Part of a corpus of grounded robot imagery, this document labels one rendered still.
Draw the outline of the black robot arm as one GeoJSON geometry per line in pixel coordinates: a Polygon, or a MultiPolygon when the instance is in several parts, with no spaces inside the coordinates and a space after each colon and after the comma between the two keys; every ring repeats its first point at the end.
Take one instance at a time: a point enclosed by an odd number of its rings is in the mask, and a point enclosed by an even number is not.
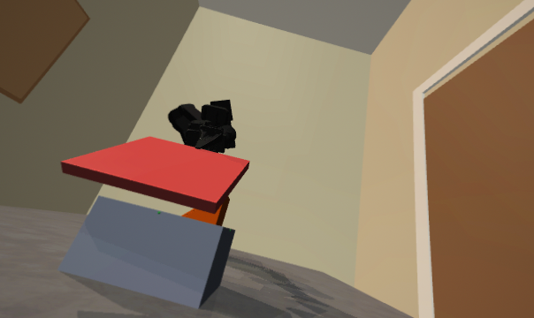
{"type": "MultiPolygon", "coordinates": [[[[232,132],[232,141],[230,148],[235,148],[236,132],[232,127],[233,114],[230,100],[210,102],[210,105],[226,108],[229,111],[227,125],[217,123],[218,127],[223,127],[229,132],[232,132]]],[[[172,110],[168,115],[170,122],[175,130],[177,130],[185,145],[194,147],[200,139],[199,131],[201,125],[211,125],[212,121],[202,120],[202,113],[193,104],[182,104],[177,109],[172,110]]]]}

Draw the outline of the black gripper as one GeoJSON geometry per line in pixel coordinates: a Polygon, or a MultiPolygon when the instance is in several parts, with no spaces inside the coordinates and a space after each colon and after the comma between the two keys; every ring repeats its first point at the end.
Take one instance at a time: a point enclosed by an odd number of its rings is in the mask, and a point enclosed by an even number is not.
{"type": "Polygon", "coordinates": [[[229,132],[223,127],[217,128],[217,123],[227,125],[229,111],[226,108],[203,105],[202,106],[202,120],[212,121],[211,125],[201,125],[198,140],[195,148],[224,153],[225,149],[230,148],[232,141],[232,132],[229,132]]]}

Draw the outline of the red panel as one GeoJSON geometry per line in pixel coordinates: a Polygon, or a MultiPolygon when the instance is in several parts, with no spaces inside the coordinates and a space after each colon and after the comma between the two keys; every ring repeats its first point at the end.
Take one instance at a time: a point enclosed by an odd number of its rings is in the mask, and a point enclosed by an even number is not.
{"type": "Polygon", "coordinates": [[[216,214],[249,162],[147,137],[60,163],[66,174],[216,214]]]}

